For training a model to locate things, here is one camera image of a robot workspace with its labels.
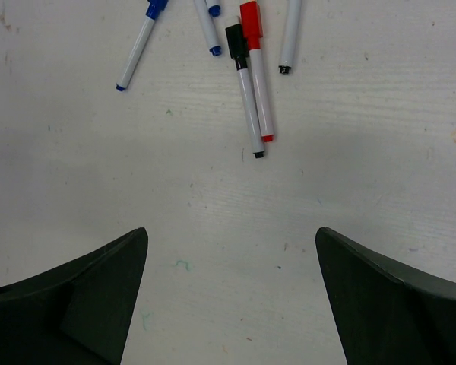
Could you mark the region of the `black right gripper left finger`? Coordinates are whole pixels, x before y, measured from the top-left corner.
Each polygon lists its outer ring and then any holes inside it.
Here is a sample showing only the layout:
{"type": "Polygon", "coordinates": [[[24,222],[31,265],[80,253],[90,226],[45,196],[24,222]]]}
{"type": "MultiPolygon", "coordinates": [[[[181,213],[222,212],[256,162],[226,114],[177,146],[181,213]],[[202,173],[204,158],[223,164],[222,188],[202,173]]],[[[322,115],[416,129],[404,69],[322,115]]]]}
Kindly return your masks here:
{"type": "Polygon", "coordinates": [[[135,229],[0,287],[0,364],[119,364],[147,261],[135,229]]]}

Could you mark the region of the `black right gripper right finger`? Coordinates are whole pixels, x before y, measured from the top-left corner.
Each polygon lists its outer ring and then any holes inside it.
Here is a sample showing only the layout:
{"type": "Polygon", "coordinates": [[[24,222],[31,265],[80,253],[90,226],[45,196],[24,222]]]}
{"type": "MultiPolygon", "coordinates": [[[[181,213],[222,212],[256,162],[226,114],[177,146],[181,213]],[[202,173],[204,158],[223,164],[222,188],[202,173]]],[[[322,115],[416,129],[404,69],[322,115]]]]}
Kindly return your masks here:
{"type": "Polygon", "coordinates": [[[456,364],[456,283],[322,227],[315,246],[348,364],[456,364]]]}

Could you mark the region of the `blue marker pen body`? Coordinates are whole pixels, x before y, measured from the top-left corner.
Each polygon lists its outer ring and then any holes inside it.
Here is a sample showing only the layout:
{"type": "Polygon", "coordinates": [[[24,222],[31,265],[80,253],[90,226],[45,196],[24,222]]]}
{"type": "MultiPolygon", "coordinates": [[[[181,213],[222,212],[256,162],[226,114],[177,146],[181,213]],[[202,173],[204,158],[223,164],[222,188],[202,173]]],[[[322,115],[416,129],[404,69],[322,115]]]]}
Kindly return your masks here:
{"type": "Polygon", "coordinates": [[[125,66],[122,68],[120,77],[116,82],[116,90],[124,91],[128,88],[155,22],[161,12],[166,8],[167,3],[168,0],[149,1],[144,23],[142,24],[138,37],[128,55],[125,66]]]}

